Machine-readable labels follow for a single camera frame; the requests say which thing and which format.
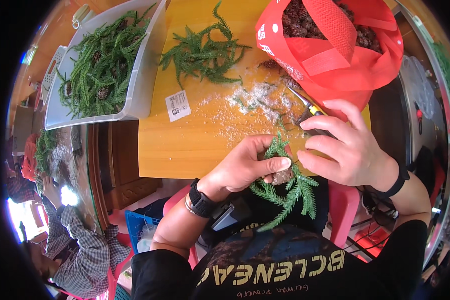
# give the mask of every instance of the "hand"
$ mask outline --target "hand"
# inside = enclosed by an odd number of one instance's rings
[[[240,192],[260,177],[264,177],[265,182],[271,183],[273,173],[286,170],[292,164],[288,157],[258,160],[257,154],[263,153],[270,146],[274,136],[270,134],[247,136],[215,169],[198,182],[198,191],[204,193],[210,200],[219,202],[230,192]],[[288,145],[285,151],[292,157]]]
[[[43,195],[50,200],[55,208],[62,205],[60,189],[53,185],[53,178],[45,176],[43,178]]]
[[[326,108],[341,110],[351,124],[348,126],[336,117],[315,116],[300,123],[304,130],[328,130],[338,140],[324,135],[309,138],[307,151],[298,151],[303,167],[336,183],[358,186],[371,185],[387,191],[398,178],[398,164],[378,146],[368,130],[359,109],[346,100],[323,102]],[[308,151],[314,149],[331,157],[329,160]]]

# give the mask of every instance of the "container lid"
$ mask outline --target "container lid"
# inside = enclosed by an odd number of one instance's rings
[[[89,11],[90,7],[88,6],[88,4],[84,4],[73,15],[72,22],[75,22],[76,20],[78,20],[79,22],[82,21],[85,18],[85,16],[89,13]]]

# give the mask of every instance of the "red tote bag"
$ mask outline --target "red tote bag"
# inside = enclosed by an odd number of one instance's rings
[[[328,40],[283,35],[282,14],[290,0],[272,0],[255,30],[257,46],[276,60],[327,114],[346,121],[324,100],[345,99],[361,111],[373,90],[389,84],[402,64],[403,39],[383,0],[342,0],[354,12],[352,23],[332,0],[302,0]],[[371,27],[383,54],[356,46],[356,25]]]

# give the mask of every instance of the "white plastic bin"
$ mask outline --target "white plastic bin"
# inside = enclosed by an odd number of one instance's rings
[[[146,31],[147,35],[138,49],[123,109],[112,115],[71,119],[71,114],[67,116],[70,109],[60,103],[59,89],[62,82],[58,76],[55,76],[45,114],[45,130],[79,124],[144,119],[149,116],[158,63],[167,38],[165,1],[131,0],[102,12],[77,30],[68,48],[80,43],[87,32],[93,32],[105,23],[113,23],[127,11],[135,10],[138,11],[138,15],[141,15],[152,4],[157,3],[147,14],[147,17],[153,16]],[[78,59],[78,53],[70,50],[65,54],[58,68],[60,74],[66,73],[67,76],[71,74],[74,64],[70,57]]]

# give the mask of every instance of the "wrist strap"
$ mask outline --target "wrist strap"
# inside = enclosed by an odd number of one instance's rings
[[[192,202],[190,208],[200,217],[210,218],[218,204],[210,200],[204,193],[198,191],[198,181],[199,179],[195,178],[192,184],[190,184],[191,189],[188,192],[188,195],[190,196],[190,200]]]
[[[393,157],[393,159],[395,159],[398,164],[398,178],[388,191],[379,192],[379,194],[384,198],[390,198],[398,193],[398,191],[400,191],[405,184],[405,181],[410,179],[410,174],[408,174],[407,167],[398,162],[395,157]]]

